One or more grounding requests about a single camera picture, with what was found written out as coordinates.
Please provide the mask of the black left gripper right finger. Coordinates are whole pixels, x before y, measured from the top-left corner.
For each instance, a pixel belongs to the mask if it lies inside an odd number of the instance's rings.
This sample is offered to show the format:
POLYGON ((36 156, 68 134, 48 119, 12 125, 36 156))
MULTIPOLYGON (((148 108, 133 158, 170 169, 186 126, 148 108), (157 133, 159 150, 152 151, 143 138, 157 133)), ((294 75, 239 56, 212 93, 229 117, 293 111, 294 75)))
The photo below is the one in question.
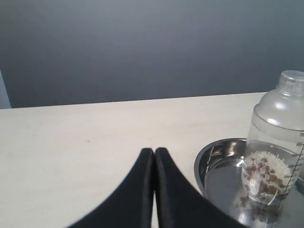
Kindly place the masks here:
POLYGON ((155 195, 160 228, 244 227, 194 189, 166 148, 156 149, 155 168, 155 195))

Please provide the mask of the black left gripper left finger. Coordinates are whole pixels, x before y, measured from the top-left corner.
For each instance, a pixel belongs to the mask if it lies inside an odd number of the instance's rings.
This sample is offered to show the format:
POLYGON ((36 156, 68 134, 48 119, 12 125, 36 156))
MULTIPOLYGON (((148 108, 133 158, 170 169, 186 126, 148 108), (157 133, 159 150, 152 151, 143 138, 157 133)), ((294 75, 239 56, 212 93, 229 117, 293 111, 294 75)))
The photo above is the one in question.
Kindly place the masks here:
POLYGON ((97 208, 71 228, 150 228, 154 195, 154 152, 143 148, 128 175, 97 208))

